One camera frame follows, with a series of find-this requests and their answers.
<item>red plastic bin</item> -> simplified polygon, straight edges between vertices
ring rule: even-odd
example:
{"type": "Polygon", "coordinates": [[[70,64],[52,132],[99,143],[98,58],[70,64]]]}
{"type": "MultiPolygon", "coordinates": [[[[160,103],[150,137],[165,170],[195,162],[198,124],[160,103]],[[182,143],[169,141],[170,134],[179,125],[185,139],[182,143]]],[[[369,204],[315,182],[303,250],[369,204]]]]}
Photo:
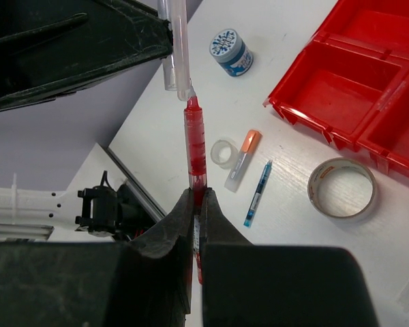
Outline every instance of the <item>red plastic bin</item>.
{"type": "Polygon", "coordinates": [[[409,0],[339,0],[264,104],[409,177],[409,0]]]}
{"type": "Polygon", "coordinates": [[[319,35],[409,59],[409,0],[341,0],[319,35]]]}
{"type": "Polygon", "coordinates": [[[378,167],[409,177],[409,76],[359,138],[378,167]]]}

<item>clear tape roll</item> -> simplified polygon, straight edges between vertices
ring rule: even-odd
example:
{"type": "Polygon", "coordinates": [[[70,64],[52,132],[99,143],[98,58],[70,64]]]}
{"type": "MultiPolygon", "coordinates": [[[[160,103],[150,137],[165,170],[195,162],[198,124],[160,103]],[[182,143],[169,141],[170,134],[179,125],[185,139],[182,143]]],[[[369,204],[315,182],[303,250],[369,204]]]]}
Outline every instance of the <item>clear tape roll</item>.
{"type": "Polygon", "coordinates": [[[238,158],[238,149],[229,140],[218,140],[212,146],[211,159],[212,161],[223,169],[231,169],[236,164],[238,158]],[[227,159],[221,157],[221,152],[229,148],[230,154],[227,159]]]}
{"type": "Polygon", "coordinates": [[[373,209],[376,207],[377,193],[378,190],[376,179],[374,178],[372,172],[361,163],[346,158],[335,158],[323,162],[312,172],[307,184],[307,194],[314,208],[324,216],[338,221],[355,222],[368,218],[371,215],[373,209]],[[318,197],[318,190],[326,176],[333,171],[341,169],[350,169],[358,172],[359,174],[362,174],[372,185],[372,194],[367,205],[359,212],[349,216],[332,215],[321,206],[320,199],[318,197]]]}

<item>pen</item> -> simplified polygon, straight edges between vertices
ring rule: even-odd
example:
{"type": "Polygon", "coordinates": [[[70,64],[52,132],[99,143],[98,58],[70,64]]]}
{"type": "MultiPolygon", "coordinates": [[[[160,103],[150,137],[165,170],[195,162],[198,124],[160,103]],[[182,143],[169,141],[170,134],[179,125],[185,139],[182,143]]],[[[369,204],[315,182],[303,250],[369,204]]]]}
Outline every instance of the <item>pen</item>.
{"type": "Polygon", "coordinates": [[[271,173],[272,165],[273,165],[273,160],[268,161],[264,167],[264,170],[262,171],[262,175],[260,175],[260,180],[256,188],[256,192],[254,192],[254,197],[253,197],[252,203],[250,204],[250,208],[248,209],[247,217],[245,218],[245,221],[244,221],[244,226],[250,227],[252,225],[254,213],[256,212],[256,209],[258,208],[260,197],[262,196],[262,193],[265,188],[265,184],[267,183],[267,180],[271,173]]]}

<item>white table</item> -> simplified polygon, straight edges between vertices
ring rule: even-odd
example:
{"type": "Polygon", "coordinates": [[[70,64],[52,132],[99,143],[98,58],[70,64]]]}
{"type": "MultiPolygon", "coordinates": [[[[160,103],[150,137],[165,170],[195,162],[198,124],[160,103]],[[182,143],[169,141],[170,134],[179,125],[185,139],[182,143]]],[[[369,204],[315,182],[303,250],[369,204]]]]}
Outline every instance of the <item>white table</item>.
{"type": "MultiPolygon", "coordinates": [[[[409,281],[409,181],[398,183],[373,171],[381,199],[371,219],[348,225],[329,221],[310,204],[307,180],[324,160],[349,154],[294,129],[261,104],[335,2],[205,0],[198,8],[188,25],[191,76],[204,110],[208,152],[221,137],[240,146],[251,128],[264,136],[236,194],[224,189],[228,171],[210,158],[209,186],[227,218],[255,244],[329,245],[351,251],[363,269],[381,326],[409,326],[409,312],[397,302],[409,281]],[[226,75],[208,53],[212,37],[227,27],[235,28],[255,54],[251,70],[238,78],[226,75]],[[245,214],[268,159],[274,160],[274,169],[253,226],[247,229],[245,214]]],[[[174,93],[163,90],[159,69],[110,145],[166,212],[188,186],[183,108],[174,93]]],[[[362,191],[356,183],[348,196],[362,191]]],[[[193,308],[188,326],[197,326],[201,316],[196,284],[193,308]]]]}

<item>orange marker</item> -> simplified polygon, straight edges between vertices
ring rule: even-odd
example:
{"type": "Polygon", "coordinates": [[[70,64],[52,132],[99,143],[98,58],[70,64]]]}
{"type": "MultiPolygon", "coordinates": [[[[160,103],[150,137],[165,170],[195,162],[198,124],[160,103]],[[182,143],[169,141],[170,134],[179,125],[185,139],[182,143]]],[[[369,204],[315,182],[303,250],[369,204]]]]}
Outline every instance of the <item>orange marker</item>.
{"type": "Polygon", "coordinates": [[[248,131],[247,136],[244,139],[243,146],[239,151],[237,164],[234,165],[234,168],[232,168],[226,182],[224,183],[224,187],[229,191],[237,191],[261,137],[262,134],[254,129],[248,131]]]}

